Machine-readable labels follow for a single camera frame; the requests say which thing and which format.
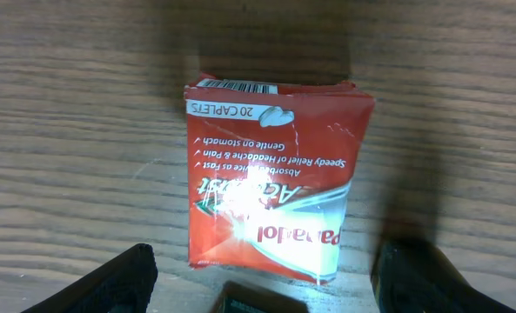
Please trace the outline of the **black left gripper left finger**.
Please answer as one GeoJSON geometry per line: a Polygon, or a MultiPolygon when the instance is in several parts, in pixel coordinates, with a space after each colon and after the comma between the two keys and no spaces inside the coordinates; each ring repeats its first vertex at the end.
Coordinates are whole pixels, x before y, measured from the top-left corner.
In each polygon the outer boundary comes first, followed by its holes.
{"type": "Polygon", "coordinates": [[[153,248],[138,243],[23,313],[145,313],[157,276],[153,248]]]}

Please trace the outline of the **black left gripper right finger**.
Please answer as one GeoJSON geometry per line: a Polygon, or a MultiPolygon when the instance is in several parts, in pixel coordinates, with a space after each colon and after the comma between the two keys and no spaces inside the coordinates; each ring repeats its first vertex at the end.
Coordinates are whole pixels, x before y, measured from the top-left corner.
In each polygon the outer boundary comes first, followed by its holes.
{"type": "Polygon", "coordinates": [[[383,313],[515,313],[474,289],[427,241],[386,241],[372,269],[372,289],[383,313]]]}

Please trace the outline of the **green Zam-Buk box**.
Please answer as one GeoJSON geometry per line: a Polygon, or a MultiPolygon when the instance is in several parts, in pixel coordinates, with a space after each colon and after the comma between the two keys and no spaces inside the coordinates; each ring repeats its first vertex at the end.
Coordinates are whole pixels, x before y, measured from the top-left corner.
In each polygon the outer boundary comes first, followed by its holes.
{"type": "Polygon", "coordinates": [[[305,302],[276,291],[252,285],[228,281],[211,313],[308,313],[305,302]]]}

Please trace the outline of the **red Panadol box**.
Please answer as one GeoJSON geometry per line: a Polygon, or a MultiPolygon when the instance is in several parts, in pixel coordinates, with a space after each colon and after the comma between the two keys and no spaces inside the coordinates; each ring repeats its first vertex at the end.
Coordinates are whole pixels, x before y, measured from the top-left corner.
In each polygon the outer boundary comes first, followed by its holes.
{"type": "Polygon", "coordinates": [[[350,82],[203,75],[184,100],[190,266],[333,280],[374,99],[350,82]]]}

